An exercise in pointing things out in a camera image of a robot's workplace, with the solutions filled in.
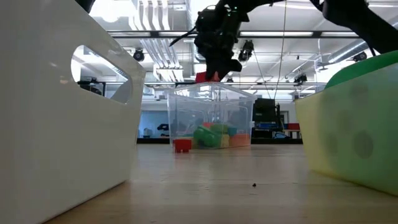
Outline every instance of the wooden floor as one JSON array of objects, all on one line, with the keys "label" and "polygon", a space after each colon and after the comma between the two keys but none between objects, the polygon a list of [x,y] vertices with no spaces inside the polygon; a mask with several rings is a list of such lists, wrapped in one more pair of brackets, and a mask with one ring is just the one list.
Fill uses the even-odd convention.
[{"label": "wooden floor", "polygon": [[139,145],[131,180],[47,222],[64,223],[396,224],[398,198],[308,171],[302,146]]}]

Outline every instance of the white plastic bin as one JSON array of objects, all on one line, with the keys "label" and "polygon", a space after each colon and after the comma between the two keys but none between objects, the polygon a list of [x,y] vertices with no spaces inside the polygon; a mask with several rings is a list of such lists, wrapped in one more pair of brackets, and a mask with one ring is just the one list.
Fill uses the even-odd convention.
[{"label": "white plastic bin", "polygon": [[256,99],[222,83],[201,83],[170,91],[170,143],[190,139],[193,149],[249,146]]}]

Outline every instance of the black monitor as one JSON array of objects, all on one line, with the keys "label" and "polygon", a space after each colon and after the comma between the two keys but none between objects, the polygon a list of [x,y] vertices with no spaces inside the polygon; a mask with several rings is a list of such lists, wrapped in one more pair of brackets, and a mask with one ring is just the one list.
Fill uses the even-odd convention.
[{"label": "black monitor", "polygon": [[276,122],[275,100],[257,99],[253,108],[253,121],[257,123]]}]

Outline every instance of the transparent storage container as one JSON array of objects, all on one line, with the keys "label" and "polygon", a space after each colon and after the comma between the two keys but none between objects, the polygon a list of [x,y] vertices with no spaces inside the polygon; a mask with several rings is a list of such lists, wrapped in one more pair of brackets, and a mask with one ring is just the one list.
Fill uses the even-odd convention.
[{"label": "transparent storage container", "polygon": [[170,143],[191,140],[192,149],[249,146],[256,96],[222,83],[169,91]]}]

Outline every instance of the blue wall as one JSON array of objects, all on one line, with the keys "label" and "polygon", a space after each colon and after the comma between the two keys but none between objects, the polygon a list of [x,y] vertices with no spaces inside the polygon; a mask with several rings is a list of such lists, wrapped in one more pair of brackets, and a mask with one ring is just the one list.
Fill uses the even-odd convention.
[{"label": "blue wall", "polygon": [[158,131],[160,124],[168,124],[169,118],[167,111],[141,111],[141,120],[139,122],[139,137],[142,138],[144,129],[149,128],[151,138],[160,138],[161,134],[169,134],[168,131]]}]

